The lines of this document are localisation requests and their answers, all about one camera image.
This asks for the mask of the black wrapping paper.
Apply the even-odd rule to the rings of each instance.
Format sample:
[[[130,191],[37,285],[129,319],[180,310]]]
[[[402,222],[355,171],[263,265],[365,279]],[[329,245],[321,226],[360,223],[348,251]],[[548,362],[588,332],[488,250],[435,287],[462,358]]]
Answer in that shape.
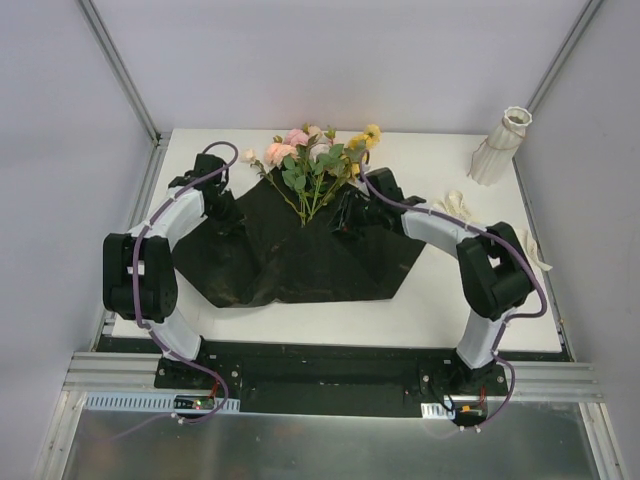
[[[381,226],[332,232],[332,202],[307,224],[265,180],[239,197],[237,221],[205,219],[175,246],[176,270],[216,307],[386,300],[423,242]]]

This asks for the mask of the artificial flower bunch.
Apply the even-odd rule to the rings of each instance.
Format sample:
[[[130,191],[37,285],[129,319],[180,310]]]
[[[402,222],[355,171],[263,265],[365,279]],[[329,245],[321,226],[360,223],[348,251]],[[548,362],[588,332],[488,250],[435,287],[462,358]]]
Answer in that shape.
[[[333,127],[323,130],[306,123],[275,136],[261,156],[252,149],[243,151],[241,160],[255,168],[306,225],[363,173],[382,131],[369,124],[347,143],[337,141],[336,135]]]

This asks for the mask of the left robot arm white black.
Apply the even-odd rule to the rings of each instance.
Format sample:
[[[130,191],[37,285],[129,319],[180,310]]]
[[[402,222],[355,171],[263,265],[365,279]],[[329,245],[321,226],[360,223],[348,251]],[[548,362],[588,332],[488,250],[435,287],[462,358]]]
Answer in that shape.
[[[200,153],[194,167],[174,178],[159,206],[125,233],[103,241],[103,290],[106,310],[148,333],[163,355],[180,361],[176,375],[188,388],[204,387],[210,363],[198,356],[201,337],[177,307],[178,283],[172,253],[178,242],[204,221],[224,230],[241,224],[229,182],[229,164]]]

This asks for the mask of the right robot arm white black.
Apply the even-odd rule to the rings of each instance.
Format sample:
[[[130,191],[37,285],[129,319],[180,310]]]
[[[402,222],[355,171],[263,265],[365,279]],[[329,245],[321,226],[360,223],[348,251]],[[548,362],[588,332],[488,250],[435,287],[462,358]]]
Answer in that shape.
[[[418,196],[404,197],[390,169],[362,178],[366,192],[346,193],[330,228],[353,234],[380,226],[422,241],[458,262],[470,312],[450,369],[452,387],[473,394],[486,381],[484,368],[497,360],[506,326],[514,318],[539,318],[547,300],[513,227],[505,222],[477,225],[438,210]]]

